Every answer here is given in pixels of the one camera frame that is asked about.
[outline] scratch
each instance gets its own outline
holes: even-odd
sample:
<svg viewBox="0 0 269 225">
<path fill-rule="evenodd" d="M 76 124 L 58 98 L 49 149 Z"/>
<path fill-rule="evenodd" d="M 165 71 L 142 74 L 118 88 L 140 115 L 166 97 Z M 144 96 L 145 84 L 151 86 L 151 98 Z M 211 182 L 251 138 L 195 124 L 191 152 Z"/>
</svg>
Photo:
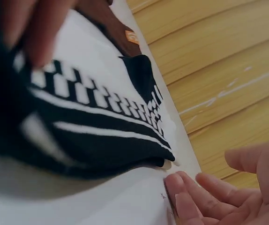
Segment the scratch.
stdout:
<svg viewBox="0 0 269 225">
<path fill-rule="evenodd" d="M 196 109 L 196 108 L 200 107 L 201 105 L 206 105 L 206 107 L 208 107 L 208 106 L 212 105 L 216 100 L 217 100 L 217 97 L 213 97 L 213 98 L 211 98 L 211 99 L 209 99 L 209 100 L 207 100 L 205 102 L 202 102 L 202 103 L 200 103 L 198 105 L 195 105 L 195 106 L 193 106 L 191 108 L 188 108 L 188 109 L 185 109 L 184 111 L 181 111 L 179 113 L 179 115 L 184 114 L 184 113 L 186 113 L 188 111 L 191 111 L 193 109 Z"/>
<path fill-rule="evenodd" d="M 231 82 L 230 84 L 228 84 L 227 87 L 230 88 L 231 86 L 233 86 L 237 82 L 237 80 L 238 80 L 238 78 L 234 79 L 234 81 Z"/>
<path fill-rule="evenodd" d="M 242 89 L 242 88 L 245 88 L 245 87 L 247 87 L 247 86 L 250 86 L 251 84 L 257 83 L 257 82 L 259 82 L 260 80 L 262 80 L 262 79 L 264 79 L 264 78 L 267 78 L 267 77 L 269 77 L 269 72 L 266 73 L 266 74 L 263 74 L 263 75 L 261 75 L 261 76 L 259 76 L 259 77 L 257 77 L 257 78 L 255 78 L 255 79 L 252 79 L 252 80 L 250 80 L 249 82 L 247 82 L 247 83 L 245 83 L 245 84 L 242 84 L 242 85 L 240 85 L 240 86 L 238 86 L 238 87 L 236 87 L 236 88 L 234 88 L 234 89 L 231 89 L 231 90 L 229 90 L 229 91 L 225 91 L 225 90 L 224 90 L 224 91 L 221 91 L 221 92 L 217 95 L 217 97 L 213 97 L 213 98 L 211 98 L 211 99 L 209 99 L 209 100 L 207 100 L 207 101 L 205 101 L 205 102 L 202 102 L 202 103 L 200 103 L 200 104 L 198 104 L 198 105 L 195 105 L 195 106 L 193 106 L 193 107 L 191 107 L 191 108 L 185 109 L 185 110 L 181 111 L 181 112 L 179 113 L 179 115 L 182 115 L 182 114 L 184 114 L 184 113 L 186 113 L 186 112 L 188 112 L 188 111 L 191 111 L 191 110 L 193 110 L 193 109 L 196 109 L 196 108 L 198 108 L 198 107 L 200 107 L 200 106 L 202 106 L 202 105 L 205 105 L 205 104 L 207 104 L 206 107 L 208 107 L 208 106 L 212 105 L 218 98 L 222 98 L 222 97 L 224 97 L 224 96 L 227 96 L 227 95 L 229 95 L 229 94 L 232 94 L 232 93 L 234 93 L 234 92 L 236 92 L 236 91 L 238 91 L 238 90 L 240 90 L 240 89 Z"/>
<path fill-rule="evenodd" d="M 252 69 L 252 67 L 247 67 L 246 69 L 244 69 L 244 72 L 246 72 L 246 71 L 248 71 L 250 69 Z"/>
<path fill-rule="evenodd" d="M 196 116 L 194 116 L 192 119 L 190 119 L 189 120 L 189 122 L 188 123 L 186 123 L 186 125 L 185 125 L 185 127 L 189 124 L 189 123 L 191 123 L 195 118 L 197 117 L 197 115 Z"/>
</svg>

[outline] hand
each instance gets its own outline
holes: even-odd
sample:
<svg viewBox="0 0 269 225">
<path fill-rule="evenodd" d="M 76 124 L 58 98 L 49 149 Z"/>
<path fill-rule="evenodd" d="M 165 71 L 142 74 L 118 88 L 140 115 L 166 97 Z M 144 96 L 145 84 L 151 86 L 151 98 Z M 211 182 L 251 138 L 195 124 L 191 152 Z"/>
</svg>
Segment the hand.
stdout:
<svg viewBox="0 0 269 225">
<path fill-rule="evenodd" d="M 269 225 L 269 142 L 229 150 L 228 165 L 256 173 L 259 189 L 236 189 L 211 175 L 177 172 L 165 184 L 182 225 Z"/>
<path fill-rule="evenodd" d="M 56 34 L 76 0 L 0 0 L 0 28 L 13 48 L 22 35 L 23 49 L 34 67 L 52 59 Z"/>
</svg>

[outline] wood grain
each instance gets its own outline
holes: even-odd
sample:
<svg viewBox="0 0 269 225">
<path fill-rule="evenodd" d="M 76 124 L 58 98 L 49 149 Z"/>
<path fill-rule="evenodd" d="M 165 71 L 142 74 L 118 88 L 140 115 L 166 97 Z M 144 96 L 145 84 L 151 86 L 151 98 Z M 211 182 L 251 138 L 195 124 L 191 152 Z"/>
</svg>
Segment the wood grain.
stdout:
<svg viewBox="0 0 269 225">
<path fill-rule="evenodd" d="M 269 140 L 269 97 L 189 135 L 203 172 L 219 178 L 235 172 L 224 151 Z"/>
<path fill-rule="evenodd" d="M 235 173 L 225 178 L 224 181 L 231 183 L 237 188 L 259 188 L 256 175 L 246 172 Z"/>
<path fill-rule="evenodd" d="M 208 16 L 255 0 L 162 0 L 134 16 L 148 44 Z"/>
<path fill-rule="evenodd" d="M 127 0 L 127 3 L 130 10 L 133 13 L 136 13 L 158 1 L 161 1 L 161 0 Z"/>
<path fill-rule="evenodd" d="M 236 7 L 150 45 L 166 84 L 269 40 L 269 1 Z"/>
<path fill-rule="evenodd" d="M 269 41 L 168 88 L 188 133 L 232 115 L 269 96 Z"/>
<path fill-rule="evenodd" d="M 224 150 L 269 140 L 269 0 L 127 1 L 202 171 L 257 188 Z"/>
</svg>

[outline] finger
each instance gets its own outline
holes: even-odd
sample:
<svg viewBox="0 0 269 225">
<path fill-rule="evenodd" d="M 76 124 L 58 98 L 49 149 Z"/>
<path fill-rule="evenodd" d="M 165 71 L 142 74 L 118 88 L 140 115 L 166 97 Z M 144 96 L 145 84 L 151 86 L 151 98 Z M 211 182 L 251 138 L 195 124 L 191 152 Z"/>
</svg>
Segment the finger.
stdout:
<svg viewBox="0 0 269 225">
<path fill-rule="evenodd" d="M 176 211 L 182 225 L 204 225 L 194 201 L 188 193 L 176 195 Z"/>
<path fill-rule="evenodd" d="M 0 0 L 0 29 L 11 49 L 21 38 L 37 0 Z"/>
<path fill-rule="evenodd" d="M 237 207 L 218 201 L 208 191 L 199 187 L 185 172 L 177 172 L 183 179 L 188 193 L 204 217 L 221 220 Z"/>
<path fill-rule="evenodd" d="M 56 35 L 75 0 L 40 0 L 28 26 L 25 51 L 40 67 L 52 58 Z"/>
<path fill-rule="evenodd" d="M 183 179 L 181 178 L 181 176 L 177 173 L 169 175 L 165 179 L 165 185 L 166 185 L 170 200 L 174 208 L 176 208 L 175 196 L 179 193 L 187 192 L 186 185 L 183 182 Z M 200 212 L 200 210 L 198 209 L 195 203 L 194 205 L 198 212 L 199 217 L 202 218 L 203 217 L 202 213 Z"/>
<path fill-rule="evenodd" d="M 260 155 L 267 147 L 268 143 L 264 143 L 228 150 L 225 152 L 225 160 L 233 169 L 256 173 Z"/>
<path fill-rule="evenodd" d="M 259 189 L 238 190 L 230 183 L 205 173 L 198 174 L 196 181 L 217 200 L 236 207 L 240 207 L 246 199 L 254 193 L 260 193 Z"/>
</svg>

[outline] checkered pattern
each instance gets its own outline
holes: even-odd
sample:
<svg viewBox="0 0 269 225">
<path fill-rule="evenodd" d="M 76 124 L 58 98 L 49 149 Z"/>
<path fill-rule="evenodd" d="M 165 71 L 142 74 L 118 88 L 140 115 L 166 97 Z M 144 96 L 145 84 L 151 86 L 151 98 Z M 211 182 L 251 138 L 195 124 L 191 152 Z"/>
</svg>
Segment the checkered pattern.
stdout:
<svg viewBox="0 0 269 225">
<path fill-rule="evenodd" d="M 147 105 L 138 104 L 108 90 L 89 76 L 58 60 L 53 60 L 44 70 L 34 71 L 31 82 L 60 98 L 147 122 L 164 135 L 159 115 L 160 103 L 154 94 Z"/>
</svg>

